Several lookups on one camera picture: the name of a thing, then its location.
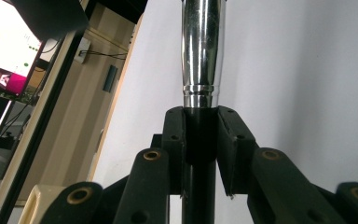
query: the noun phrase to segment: black metal bracket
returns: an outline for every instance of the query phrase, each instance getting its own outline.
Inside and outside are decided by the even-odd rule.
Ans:
[[[90,182],[67,188],[50,206],[42,223],[169,223],[171,194],[180,194],[186,203],[192,203],[187,208],[191,216],[207,216],[184,217],[184,223],[213,223],[210,214],[202,214],[211,208],[197,213],[202,208],[192,201],[198,197],[187,198],[189,190],[199,188],[191,185],[204,178],[197,172],[214,165],[191,163],[193,158],[188,158],[187,135],[194,132],[188,129],[188,119],[188,111],[182,107],[169,110],[163,134],[156,134],[151,148],[138,153],[128,177],[106,189]],[[215,159],[226,194],[248,194],[255,223],[358,223],[358,183],[341,184],[336,194],[312,185],[283,152],[260,148],[240,116],[230,108],[219,106],[211,127],[216,127],[216,136],[212,136],[217,144]],[[199,170],[189,173],[188,169]],[[192,179],[189,174],[198,178]],[[82,203],[71,203],[71,198]]]

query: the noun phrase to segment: black cable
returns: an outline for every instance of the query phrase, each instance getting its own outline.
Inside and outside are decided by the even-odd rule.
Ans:
[[[127,53],[121,53],[121,54],[104,54],[98,51],[93,51],[93,50],[81,50],[79,51],[79,54],[91,54],[91,55],[99,55],[99,56],[108,56],[111,58],[115,58],[115,59],[119,59],[119,60],[126,60],[126,58],[118,58],[117,56],[123,56],[123,55],[127,55]]]
[[[49,49],[49,50],[47,50],[47,51],[42,51],[42,53],[49,53],[49,52],[51,52],[52,50],[54,50],[54,49],[57,47],[58,42],[60,42],[60,41],[57,41],[57,42],[55,43],[55,45],[54,45],[51,49]]]
[[[9,121],[7,121],[5,123],[5,126],[7,126],[2,132],[0,137],[2,137],[7,130],[14,124],[14,122],[16,122],[16,120],[20,117],[21,113],[25,110],[25,108],[33,101],[34,99],[34,95],[38,92],[39,88],[40,88],[40,84],[42,83],[42,81],[39,82],[39,84],[37,85],[36,89],[34,90],[34,93],[32,94],[31,98],[28,100],[28,102],[25,104],[25,106],[22,108],[22,110],[20,110],[19,113],[17,113],[17,115],[15,115],[13,118],[11,118]]]

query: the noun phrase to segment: monitor screen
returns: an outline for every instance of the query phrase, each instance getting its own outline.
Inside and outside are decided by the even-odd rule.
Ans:
[[[41,49],[16,8],[0,0],[0,91],[22,94]]]

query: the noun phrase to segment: black plastic part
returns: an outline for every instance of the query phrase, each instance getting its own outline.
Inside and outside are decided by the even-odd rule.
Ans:
[[[117,73],[117,68],[112,64],[109,66],[109,70],[107,71],[105,81],[103,83],[103,91],[111,92],[113,83],[115,81]]]
[[[219,106],[217,162],[226,195],[248,193],[251,160],[258,145],[238,113]]]
[[[144,14],[147,4],[147,0],[98,0],[98,2],[134,24],[137,24],[139,18]]]
[[[348,223],[358,223],[358,183],[343,183],[337,188],[338,211]]]
[[[71,31],[84,32],[88,18],[77,0],[11,0],[40,40],[61,38]]]
[[[167,111],[161,138],[161,148],[170,156],[171,194],[182,193],[185,145],[185,114],[178,106]]]
[[[337,207],[339,206],[339,204],[337,201],[336,194],[334,194],[326,189],[323,189],[319,186],[316,186],[316,185],[313,185],[313,186],[319,191],[319,193],[322,194],[322,196],[324,196],[324,198],[327,200],[327,202],[330,203],[330,205],[332,205],[337,211]]]
[[[51,204],[41,224],[92,223],[103,188],[92,182],[76,183],[64,189]]]
[[[101,201],[91,223],[112,224],[127,181],[128,177],[126,176],[103,190]]]
[[[248,208],[253,222],[255,224],[275,223],[276,218],[266,195],[264,195],[263,190],[254,177],[251,178],[250,181]]]
[[[135,158],[114,224],[169,223],[168,153],[149,148]]]
[[[274,215],[274,223],[345,223],[319,191],[279,150],[255,151],[253,174]],[[253,200],[257,192],[249,192]]]
[[[155,133],[153,134],[152,143],[150,144],[150,147],[162,147],[162,134]]]
[[[0,148],[11,150],[14,142],[14,136],[7,134],[7,136],[0,137]]]

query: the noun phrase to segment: bolt hole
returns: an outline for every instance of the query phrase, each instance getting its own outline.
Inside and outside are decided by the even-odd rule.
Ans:
[[[312,219],[314,222],[317,222],[317,223],[328,223],[329,222],[329,219],[325,214],[323,214],[319,211],[313,210],[313,209],[310,209],[308,211],[308,217],[310,217],[310,219]]]
[[[161,154],[158,151],[148,151],[144,154],[144,158],[148,161],[158,160]]]
[[[149,214],[146,211],[138,211],[131,216],[132,223],[146,223],[149,219]]]
[[[66,198],[66,201],[69,204],[80,204],[85,202],[86,200],[91,197],[92,189],[91,188],[79,188],[72,191],[68,197]]]

